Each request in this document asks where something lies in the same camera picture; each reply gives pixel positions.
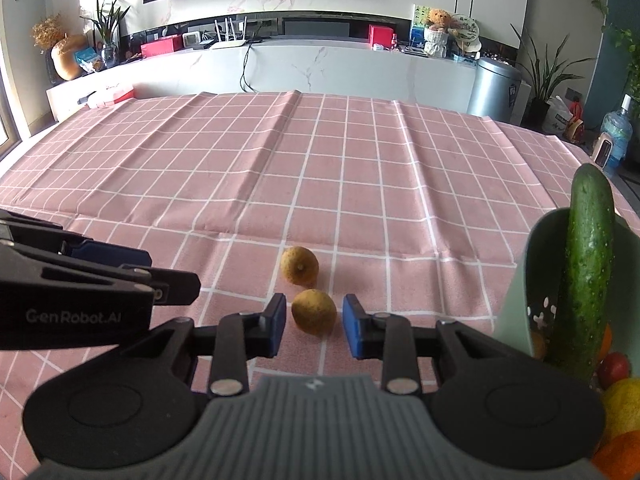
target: metal screw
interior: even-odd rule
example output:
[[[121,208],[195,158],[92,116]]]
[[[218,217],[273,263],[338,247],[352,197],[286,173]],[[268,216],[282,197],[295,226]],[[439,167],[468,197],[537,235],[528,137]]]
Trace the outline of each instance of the metal screw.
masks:
[[[391,379],[386,384],[386,389],[395,395],[409,395],[418,389],[418,383],[407,377]]]
[[[242,391],[242,383],[235,379],[219,379],[214,381],[210,388],[213,394],[221,397],[231,397]]]
[[[391,314],[388,312],[376,312],[373,315],[373,325],[378,327],[380,330],[384,330],[386,328],[386,320],[391,317]]]
[[[148,285],[143,285],[142,283],[136,283],[134,285],[134,287],[139,290],[140,292],[153,292],[154,290],[148,286]]]

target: gray gripper base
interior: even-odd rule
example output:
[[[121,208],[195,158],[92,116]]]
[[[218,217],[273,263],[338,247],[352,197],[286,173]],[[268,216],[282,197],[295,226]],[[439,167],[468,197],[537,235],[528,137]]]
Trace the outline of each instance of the gray gripper base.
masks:
[[[30,480],[604,480],[587,460],[547,472],[479,462],[438,432],[415,397],[369,376],[263,378],[211,402],[178,446],[149,462],[84,471],[46,461]]]

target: water bottle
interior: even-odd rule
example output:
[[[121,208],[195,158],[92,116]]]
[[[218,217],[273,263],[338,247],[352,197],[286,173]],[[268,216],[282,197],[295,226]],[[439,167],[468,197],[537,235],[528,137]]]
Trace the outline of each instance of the water bottle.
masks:
[[[626,147],[634,132],[628,119],[631,101],[631,96],[625,95],[620,110],[608,113],[602,121],[601,132],[607,134],[612,140],[609,158],[602,168],[607,176],[613,176],[616,173],[620,161],[625,158]]]

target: blue gripper pad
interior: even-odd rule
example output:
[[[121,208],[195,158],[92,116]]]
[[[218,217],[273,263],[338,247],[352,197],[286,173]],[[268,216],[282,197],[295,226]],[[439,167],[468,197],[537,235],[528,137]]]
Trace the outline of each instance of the blue gripper pad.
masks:
[[[95,240],[85,240],[78,246],[71,247],[66,256],[112,267],[119,267],[123,264],[141,267],[151,267],[152,265],[151,256],[142,249],[132,249]]]
[[[356,359],[362,359],[360,320],[355,317],[348,296],[345,296],[342,300],[342,325],[344,327],[344,333],[347,336],[351,355]]]
[[[280,349],[280,342],[282,341],[282,333],[287,322],[287,298],[284,294],[280,294],[278,298],[278,306],[276,312],[273,315],[271,321],[271,356],[275,357]]]

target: electrical outlet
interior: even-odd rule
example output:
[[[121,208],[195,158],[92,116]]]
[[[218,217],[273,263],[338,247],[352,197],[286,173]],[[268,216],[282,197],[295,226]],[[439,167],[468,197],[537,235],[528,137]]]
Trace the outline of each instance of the electrical outlet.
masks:
[[[570,103],[574,102],[575,100],[577,100],[578,102],[582,102],[582,94],[578,91],[575,91],[573,88],[567,88],[564,97]]]

